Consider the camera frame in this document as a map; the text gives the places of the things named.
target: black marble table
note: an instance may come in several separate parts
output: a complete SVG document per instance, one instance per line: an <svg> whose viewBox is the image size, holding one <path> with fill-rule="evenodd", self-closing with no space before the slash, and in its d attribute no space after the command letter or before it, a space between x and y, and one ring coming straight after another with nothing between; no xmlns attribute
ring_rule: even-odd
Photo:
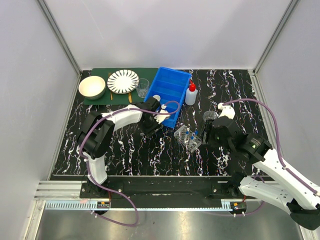
<svg viewBox="0 0 320 240"><path fill-rule="evenodd" d="M175 129L164 127L151 139L141 136L136 124L119 129L113 134L105 157L108 175L125 176L228 176L235 171L263 174L252 165L231 159L222 147L201 145L189 153L174 138L174 132L183 124L191 131L201 130L204 112L217 110L218 103L240 98L255 98L247 70L185 70L192 74L198 95L193 106L183 104ZM90 71L82 73L82 79ZM86 164L78 155L77 134L90 111L109 112L123 105L84 105L77 93L64 133L62 145L51 174L51 180L74 179L86 173ZM267 138L265 126L257 104L234 104L238 126L247 133L258 133Z"/></svg>

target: white bowl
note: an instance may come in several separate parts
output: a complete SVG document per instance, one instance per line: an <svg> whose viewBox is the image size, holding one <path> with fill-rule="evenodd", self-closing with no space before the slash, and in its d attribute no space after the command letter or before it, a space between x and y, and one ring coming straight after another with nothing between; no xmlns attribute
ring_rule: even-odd
<svg viewBox="0 0 320 240"><path fill-rule="evenodd" d="M106 82L102 77L89 76L80 82L78 90L85 98L96 100L105 94Z"/></svg>

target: red bottle cap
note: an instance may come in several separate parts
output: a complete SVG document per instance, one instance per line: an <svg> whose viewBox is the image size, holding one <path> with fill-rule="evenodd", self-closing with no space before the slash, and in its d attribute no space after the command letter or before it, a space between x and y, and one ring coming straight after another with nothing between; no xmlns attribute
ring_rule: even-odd
<svg viewBox="0 0 320 240"><path fill-rule="evenodd" d="M196 90L196 85L194 83L190 84L189 91L194 92Z"/></svg>

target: black and white plate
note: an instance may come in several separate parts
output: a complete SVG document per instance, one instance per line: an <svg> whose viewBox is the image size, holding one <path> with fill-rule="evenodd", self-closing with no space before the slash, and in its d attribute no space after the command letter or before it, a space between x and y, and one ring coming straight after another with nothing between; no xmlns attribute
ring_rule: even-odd
<svg viewBox="0 0 320 240"><path fill-rule="evenodd" d="M134 71L119 70L108 78L106 85L115 94L127 94L133 91L138 83L139 77Z"/></svg>

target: blue plastic tray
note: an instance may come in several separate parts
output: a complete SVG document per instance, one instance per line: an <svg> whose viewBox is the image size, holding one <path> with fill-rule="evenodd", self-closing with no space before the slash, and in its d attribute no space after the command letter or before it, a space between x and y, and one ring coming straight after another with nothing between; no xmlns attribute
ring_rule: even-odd
<svg viewBox="0 0 320 240"><path fill-rule="evenodd" d="M189 86L189 79L191 74L178 71L166 67L160 67L156 73L154 80L150 86L148 93L145 96L144 101L153 95L159 95L161 97L160 103L165 104L168 101L177 101L182 106L186 91ZM168 112L173 112L177 109L175 103L167 105L166 109ZM163 121L163 125L169 128L174 128L179 116L181 108L175 114L172 114L169 119Z"/></svg>

